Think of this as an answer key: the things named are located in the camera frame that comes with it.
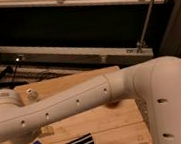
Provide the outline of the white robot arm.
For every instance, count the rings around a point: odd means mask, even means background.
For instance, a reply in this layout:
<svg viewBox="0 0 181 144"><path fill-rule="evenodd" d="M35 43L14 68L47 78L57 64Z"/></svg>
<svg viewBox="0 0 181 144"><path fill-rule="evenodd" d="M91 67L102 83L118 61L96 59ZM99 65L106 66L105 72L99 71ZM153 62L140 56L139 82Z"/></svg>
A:
<svg viewBox="0 0 181 144"><path fill-rule="evenodd" d="M0 89L0 143L135 96L147 102L152 143L181 144L181 59L173 56L98 75L28 106L15 90Z"/></svg>

